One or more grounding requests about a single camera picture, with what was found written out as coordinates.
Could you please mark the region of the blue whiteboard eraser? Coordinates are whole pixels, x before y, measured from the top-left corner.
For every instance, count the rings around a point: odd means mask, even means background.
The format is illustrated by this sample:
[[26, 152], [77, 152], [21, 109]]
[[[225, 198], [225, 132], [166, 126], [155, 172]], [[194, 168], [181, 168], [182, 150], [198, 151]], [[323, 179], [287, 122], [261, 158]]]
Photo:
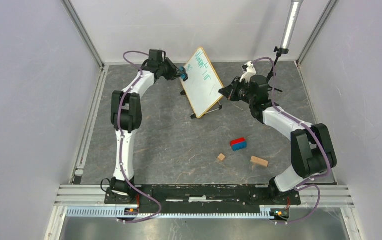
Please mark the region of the blue whiteboard eraser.
[[186, 71], [186, 69], [185, 69], [183, 66], [181, 66], [181, 67], [178, 68], [178, 72], [179, 72], [179, 76], [180, 76], [180, 78], [181, 78], [184, 82], [185, 82], [186, 80], [189, 79], [189, 75], [187, 74], [187, 71]]

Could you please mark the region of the small wood-framed whiteboard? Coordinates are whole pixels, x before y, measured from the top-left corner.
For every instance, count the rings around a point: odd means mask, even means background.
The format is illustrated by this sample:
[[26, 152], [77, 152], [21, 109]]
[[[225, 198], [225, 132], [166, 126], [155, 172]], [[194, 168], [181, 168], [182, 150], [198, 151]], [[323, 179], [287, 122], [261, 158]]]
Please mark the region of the small wood-framed whiteboard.
[[188, 80], [180, 82], [193, 113], [200, 119], [222, 99], [219, 90], [224, 85], [202, 47], [196, 50], [183, 67], [188, 74]]

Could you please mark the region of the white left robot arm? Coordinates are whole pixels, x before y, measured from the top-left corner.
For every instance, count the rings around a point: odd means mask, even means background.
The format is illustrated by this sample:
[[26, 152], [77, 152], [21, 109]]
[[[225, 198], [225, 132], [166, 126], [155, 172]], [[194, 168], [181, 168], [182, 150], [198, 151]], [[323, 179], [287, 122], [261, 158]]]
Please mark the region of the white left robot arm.
[[143, 120], [141, 98], [160, 78], [188, 79], [186, 70], [176, 66], [164, 50], [150, 49], [146, 56], [141, 65], [131, 64], [137, 69], [131, 83], [122, 90], [115, 90], [111, 96], [110, 121], [116, 135], [116, 165], [110, 188], [117, 191], [116, 196], [124, 204], [136, 198], [133, 155], [136, 134]]

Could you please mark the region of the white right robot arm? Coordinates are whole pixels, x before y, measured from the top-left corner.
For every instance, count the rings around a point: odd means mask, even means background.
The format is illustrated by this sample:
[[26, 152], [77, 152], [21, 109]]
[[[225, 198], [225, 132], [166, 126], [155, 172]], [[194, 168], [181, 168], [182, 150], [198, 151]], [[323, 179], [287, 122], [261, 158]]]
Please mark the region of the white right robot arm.
[[309, 181], [329, 175], [337, 165], [328, 127], [323, 123], [302, 121], [273, 102], [266, 77], [254, 75], [249, 81], [236, 77], [218, 92], [231, 102], [247, 103], [253, 118], [290, 141], [291, 165], [272, 178], [268, 185], [267, 196], [272, 203], [281, 204], [288, 198], [288, 193], [302, 189]]

